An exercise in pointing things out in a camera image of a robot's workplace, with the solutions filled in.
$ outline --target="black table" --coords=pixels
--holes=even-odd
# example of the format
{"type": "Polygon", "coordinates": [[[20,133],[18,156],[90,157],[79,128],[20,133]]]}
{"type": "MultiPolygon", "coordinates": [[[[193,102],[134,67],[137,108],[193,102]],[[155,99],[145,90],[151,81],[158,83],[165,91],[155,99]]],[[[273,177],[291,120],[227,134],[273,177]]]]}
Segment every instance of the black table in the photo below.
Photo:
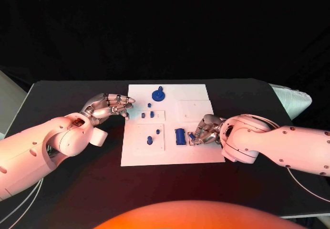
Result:
{"type": "MultiPolygon", "coordinates": [[[[128,84],[204,83],[216,115],[255,114],[278,125],[292,125],[269,85],[253,79],[190,81],[47,82],[33,85],[7,136],[77,112],[98,93],[126,94],[128,84]]],[[[90,228],[122,212],[171,200],[236,203],[278,216],[330,213],[330,203],[294,182],[286,169],[263,155],[255,163],[207,163],[121,167],[124,118],[98,126],[108,132],[102,147],[88,145],[46,176],[39,197],[15,228],[90,228]]],[[[296,179],[324,198],[330,188],[321,176],[292,171],[296,179]]],[[[0,202],[0,216],[14,209],[31,188],[0,202]]],[[[4,225],[10,225],[20,209],[4,225]]]]}

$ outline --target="robotic hand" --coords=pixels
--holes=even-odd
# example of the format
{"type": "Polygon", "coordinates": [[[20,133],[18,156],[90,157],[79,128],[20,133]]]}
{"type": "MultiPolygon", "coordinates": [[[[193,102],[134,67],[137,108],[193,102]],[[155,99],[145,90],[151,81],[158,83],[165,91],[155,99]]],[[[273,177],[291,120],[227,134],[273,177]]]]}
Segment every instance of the robotic hand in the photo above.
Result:
{"type": "Polygon", "coordinates": [[[222,155],[233,162],[252,164],[262,153],[279,166],[330,176],[330,132],[324,130],[279,127],[250,114],[229,119],[207,114],[191,142],[197,145],[213,141],[222,145],[222,155]]]}
{"type": "Polygon", "coordinates": [[[0,201],[27,189],[88,143],[102,146],[106,132],[95,126],[111,115],[128,120],[134,102],[126,96],[99,94],[79,113],[53,118],[0,141],[0,201]]]}

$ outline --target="metal robot hand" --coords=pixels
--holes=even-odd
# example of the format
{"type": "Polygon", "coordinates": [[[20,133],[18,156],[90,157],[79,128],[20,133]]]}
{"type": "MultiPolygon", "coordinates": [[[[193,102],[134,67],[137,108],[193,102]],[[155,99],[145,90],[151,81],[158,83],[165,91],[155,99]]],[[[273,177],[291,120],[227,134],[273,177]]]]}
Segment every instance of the metal robot hand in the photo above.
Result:
{"type": "Polygon", "coordinates": [[[216,141],[216,144],[220,144],[219,132],[224,121],[224,118],[219,118],[211,114],[204,115],[197,125],[194,139],[191,139],[196,145],[207,144],[213,141],[216,141]]]}
{"type": "Polygon", "coordinates": [[[111,115],[122,115],[125,120],[129,119],[126,109],[132,108],[135,100],[128,96],[119,94],[98,94],[85,103],[80,114],[86,116],[96,126],[111,115]]]}

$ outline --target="black curtain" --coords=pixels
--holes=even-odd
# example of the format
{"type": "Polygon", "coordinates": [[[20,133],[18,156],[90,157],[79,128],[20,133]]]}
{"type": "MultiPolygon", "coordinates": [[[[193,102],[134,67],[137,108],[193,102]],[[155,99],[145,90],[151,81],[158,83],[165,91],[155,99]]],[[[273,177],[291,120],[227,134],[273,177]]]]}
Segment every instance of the black curtain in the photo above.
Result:
{"type": "Polygon", "coordinates": [[[7,0],[0,70],[39,80],[256,78],[307,92],[330,129],[330,3],[7,0]]]}

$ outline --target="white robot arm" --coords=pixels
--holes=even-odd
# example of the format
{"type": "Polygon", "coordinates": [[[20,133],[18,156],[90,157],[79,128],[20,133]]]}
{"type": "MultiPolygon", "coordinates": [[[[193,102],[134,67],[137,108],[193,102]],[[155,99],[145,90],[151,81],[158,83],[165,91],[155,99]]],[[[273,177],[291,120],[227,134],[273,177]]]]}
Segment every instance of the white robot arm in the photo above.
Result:
{"type": "Polygon", "coordinates": [[[106,132],[93,126],[109,115],[121,114],[128,119],[125,110],[134,102],[126,96],[99,94],[79,113],[53,118],[0,141],[0,201],[27,189],[88,143],[102,145],[106,132]]]}
{"type": "Polygon", "coordinates": [[[191,140],[220,144],[222,155],[233,162],[250,164],[262,153],[279,166],[330,176],[330,132],[324,130],[279,127],[250,114],[229,119],[207,114],[191,140]]]}

